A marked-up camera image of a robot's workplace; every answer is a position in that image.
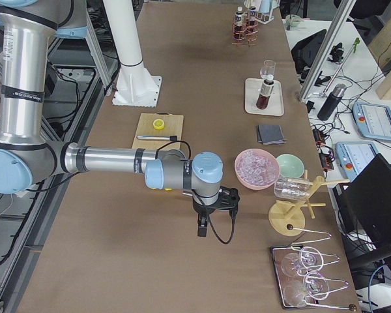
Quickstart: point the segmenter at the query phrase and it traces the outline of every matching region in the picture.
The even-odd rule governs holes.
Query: table
[[[321,174],[306,108],[296,98],[299,84],[282,27],[276,19],[260,26],[257,45],[231,44],[235,5],[145,3],[138,20],[145,66],[162,75],[153,109],[103,103],[88,145],[130,147],[141,112],[184,115],[183,139],[195,153],[214,151],[224,162],[222,184],[239,189],[236,232],[229,246],[211,230],[198,238],[191,199],[180,190],[148,190],[142,176],[90,172],[75,176],[55,218],[18,312],[281,312],[269,248],[293,238],[276,233],[267,220],[275,202],[271,188],[249,190],[233,163],[257,142],[259,123],[279,124],[285,145],[265,147],[274,156],[295,153]],[[283,117],[244,112],[244,81],[258,78],[264,59],[277,63]],[[325,190],[314,200],[330,203]],[[314,245],[341,256],[326,276],[351,275],[330,205],[307,218],[307,227],[333,238]],[[230,231],[227,213],[214,213],[219,234]],[[334,294],[332,304],[358,305],[355,291]],[[331,312],[317,309],[314,312]]]
[[[298,25],[298,27],[292,27],[290,31],[286,31],[287,40],[290,48],[292,48],[298,41],[322,29],[328,29],[329,26],[330,26],[330,21],[310,20],[310,21],[301,22]],[[374,58],[372,57],[371,53],[369,52],[368,48],[364,44],[364,41],[360,37],[353,23],[347,22],[343,25],[334,44],[342,42],[346,53],[352,46],[352,43],[354,42],[356,37],[360,38],[361,43],[358,45],[356,54],[352,54],[349,60],[344,64],[343,72],[346,76],[352,78],[355,81],[370,80],[374,76],[375,72],[377,74],[380,74],[381,71],[379,70],[376,60],[374,60]],[[322,68],[323,74],[331,75],[332,73],[335,72],[336,68],[337,65],[326,62]],[[375,92],[376,88],[382,83],[382,81],[383,78],[381,78],[381,80],[374,83],[373,87],[362,98],[370,103],[387,105],[391,109],[391,101],[380,100]],[[335,82],[332,84],[332,88],[337,83],[345,83],[345,81],[341,79],[336,79]],[[362,86],[368,87],[370,86],[370,82],[363,82]],[[312,92],[313,93],[321,92],[323,91],[323,89],[324,87],[314,87],[312,89]],[[357,87],[356,84],[353,84],[350,88],[348,88],[344,98],[350,98],[351,96],[356,95],[361,91],[362,90],[359,87]],[[309,114],[310,123],[320,124],[322,122],[317,119],[317,113],[319,112],[321,106],[323,105],[325,98],[312,97],[310,98],[310,100],[315,102],[314,105],[315,110],[312,110]],[[340,110],[345,108],[343,105],[339,105],[339,107]],[[371,141],[369,138],[363,138],[357,132],[356,125],[355,122],[353,121],[353,117],[351,114],[342,114],[341,121],[345,126],[345,130],[349,131],[350,134],[345,134],[344,132],[339,130],[333,132],[331,135],[331,140],[329,140],[328,142],[329,145],[334,146],[336,142],[341,142],[341,141],[347,141],[347,142],[360,142],[363,140]],[[373,143],[377,147],[378,151],[387,159],[389,163],[391,163],[391,149],[385,147],[384,145],[378,142],[373,142]],[[334,163],[334,170],[329,171],[327,177],[328,180],[341,179],[345,177],[345,174],[342,168],[340,167],[340,165],[338,164],[338,162]],[[367,300],[367,294],[368,294],[367,288],[364,288],[363,290],[358,290],[358,293],[364,296],[362,299]],[[373,302],[379,305],[379,307],[391,305],[391,287],[388,287],[385,284],[377,284],[375,286],[372,286],[371,298]]]

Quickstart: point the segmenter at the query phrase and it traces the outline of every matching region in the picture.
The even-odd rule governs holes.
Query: computer monitor
[[[348,210],[377,248],[367,255],[378,255],[391,270],[391,165],[381,154],[376,155],[349,185],[344,196]],[[370,260],[368,256],[360,258]]]
[[[326,29],[319,31],[299,42],[291,49],[291,56],[295,63],[295,71],[301,74],[304,67],[311,67],[320,49],[323,39],[325,39]]]

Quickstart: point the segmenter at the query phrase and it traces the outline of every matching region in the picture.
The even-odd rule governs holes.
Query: black water bottle
[[[328,118],[332,115],[336,106],[338,106],[340,100],[345,94],[346,85],[339,83],[335,86],[333,91],[327,97],[325,103],[321,107],[317,117],[322,121],[327,121]]]

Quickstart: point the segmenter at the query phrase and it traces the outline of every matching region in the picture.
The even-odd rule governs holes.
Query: glass cup
[[[270,82],[274,80],[275,62],[273,60],[265,60],[259,74],[263,80],[268,80]]]
[[[303,178],[278,178],[274,185],[275,196],[291,200],[307,200],[310,197],[311,182]]]

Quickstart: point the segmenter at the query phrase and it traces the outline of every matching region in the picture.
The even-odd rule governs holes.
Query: pen
[[[160,140],[165,142],[175,142],[178,140],[178,136],[151,136],[151,135],[139,135],[136,136],[139,140]]]

